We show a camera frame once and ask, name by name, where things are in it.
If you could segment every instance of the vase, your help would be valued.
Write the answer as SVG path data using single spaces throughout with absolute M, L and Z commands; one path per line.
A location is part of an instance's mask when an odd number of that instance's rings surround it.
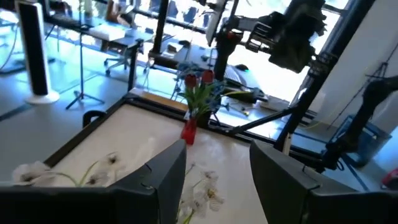
M 195 118 L 190 118 L 185 123 L 182 129 L 181 139 L 184 139 L 188 145 L 193 145 L 196 133 L 197 133 L 197 121 Z

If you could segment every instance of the floor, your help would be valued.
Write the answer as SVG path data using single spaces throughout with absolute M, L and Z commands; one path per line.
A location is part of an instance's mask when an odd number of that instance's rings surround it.
M 13 37 L 4 38 L 8 46 L 0 47 L 0 62 L 7 57 Z M 42 161 L 81 130 L 81 117 L 88 110 L 106 110 L 122 97 L 127 90 L 128 71 L 122 67 L 112 71 L 111 77 L 104 75 L 103 61 L 109 55 L 90 49 L 83 49 L 84 87 L 85 93 L 105 101 L 101 105 L 93 100 L 85 100 L 83 104 L 76 103 L 70 110 L 65 110 L 79 90 L 79 48 L 64 41 L 60 42 L 60 53 L 57 52 L 57 40 L 50 37 L 47 41 L 48 55 L 56 61 L 49 65 L 51 82 L 54 89 L 60 93 L 60 100 L 52 105 L 30 106 L 24 103 L 24 98 L 30 94 L 26 72 L 10 75 L 0 75 L 0 180 L 9 180 L 12 170 L 22 163 Z M 21 43 L 17 42 L 15 51 L 22 51 Z M 169 97 L 174 86 L 174 75 L 160 70 L 153 70 L 146 81 L 142 67 L 137 68 L 138 85 L 150 92 Z M 271 111 L 259 110 L 258 105 L 240 105 L 250 107 L 250 115 L 244 116 L 238 111 L 223 111 L 218 113 L 221 122 L 230 125 L 242 125 L 249 121 L 271 114 Z M 250 131 L 270 138 L 277 138 L 283 128 L 283 121 L 271 122 Z M 324 124 L 312 129 L 298 129 L 293 137 L 294 145 L 320 152 L 325 142 L 330 139 L 335 129 L 326 130 Z M 374 171 L 374 176 L 365 173 L 359 175 L 365 182 L 374 187 L 374 179 L 379 179 L 381 171 Z M 325 175 L 339 180 L 354 189 L 361 186 L 354 176 L 345 171 L 328 170 Z

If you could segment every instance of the light stand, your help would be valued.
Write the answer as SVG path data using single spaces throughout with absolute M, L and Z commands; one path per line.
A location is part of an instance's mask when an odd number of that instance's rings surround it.
M 79 26 L 81 27 L 81 0 L 79 0 Z M 80 32 L 80 92 L 79 91 L 74 91 L 76 98 L 65 108 L 68 110 L 73 104 L 75 104 L 77 101 L 84 100 L 85 97 L 99 101 L 101 104 L 104 104 L 105 102 L 103 100 L 100 100 L 98 98 L 95 98 L 94 96 L 87 95 L 84 92 L 84 77 L 83 77 L 83 44 L 82 44 L 82 34 Z

